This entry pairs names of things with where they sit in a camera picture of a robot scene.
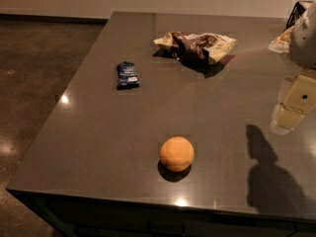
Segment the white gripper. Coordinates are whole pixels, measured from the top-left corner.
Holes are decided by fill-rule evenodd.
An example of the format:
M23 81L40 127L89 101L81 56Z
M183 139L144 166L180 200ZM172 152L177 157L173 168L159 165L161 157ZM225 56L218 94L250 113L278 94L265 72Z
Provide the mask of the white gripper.
M282 81L272 121L274 126L293 130L316 106L316 71L303 69L294 77L286 76Z

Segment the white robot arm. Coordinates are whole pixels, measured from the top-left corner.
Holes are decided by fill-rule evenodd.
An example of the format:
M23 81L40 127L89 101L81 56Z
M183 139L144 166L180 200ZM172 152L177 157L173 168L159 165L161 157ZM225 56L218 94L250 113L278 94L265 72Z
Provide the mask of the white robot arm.
M290 72L279 89L271 130L287 134L316 107L316 2L298 1L285 30L269 44Z

